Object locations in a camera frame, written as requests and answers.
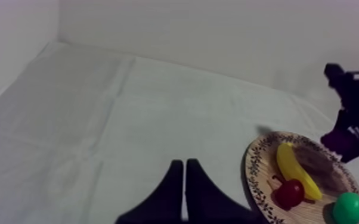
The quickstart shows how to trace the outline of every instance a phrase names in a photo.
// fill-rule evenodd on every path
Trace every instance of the yellow banana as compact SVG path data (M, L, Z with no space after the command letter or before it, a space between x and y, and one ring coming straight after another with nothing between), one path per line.
M277 164L285 180L297 179L302 183L305 190L305 198L315 201L322 198L321 191L316 183L297 161L291 143L282 143L278 146Z

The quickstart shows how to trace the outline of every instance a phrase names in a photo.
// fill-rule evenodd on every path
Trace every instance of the green toy fruit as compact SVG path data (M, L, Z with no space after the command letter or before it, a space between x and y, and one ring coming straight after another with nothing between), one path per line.
M357 224L359 222L359 195L351 192L341 194L333 209L337 224Z

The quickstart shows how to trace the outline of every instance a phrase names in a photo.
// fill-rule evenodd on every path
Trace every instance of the red apple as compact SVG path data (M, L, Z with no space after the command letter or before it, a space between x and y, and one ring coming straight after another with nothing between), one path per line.
M291 209L297 206L304 199L304 186L299 180L291 179L285 181L277 190L275 198L284 209Z

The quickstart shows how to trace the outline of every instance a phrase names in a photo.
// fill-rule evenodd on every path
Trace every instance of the plate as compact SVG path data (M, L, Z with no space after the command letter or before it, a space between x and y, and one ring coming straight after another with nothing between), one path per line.
M277 189L281 183L273 179L282 176L277 166L277 147L283 142L293 144L296 158L311 175L323 193L320 201L303 201L285 211L273 200L271 185ZM252 198L272 224L333 224L332 206L344 192L359 194L359 186L352 174L327 148L307 137L290 132L270 132L255 139L248 147L245 175Z

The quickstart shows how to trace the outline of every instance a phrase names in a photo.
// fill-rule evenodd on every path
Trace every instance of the white backdrop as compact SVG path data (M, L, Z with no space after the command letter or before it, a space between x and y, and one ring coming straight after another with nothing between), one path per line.
M323 68L359 69L359 1L61 0L60 37L292 92L334 119Z
M57 32L58 0L0 0L0 92Z

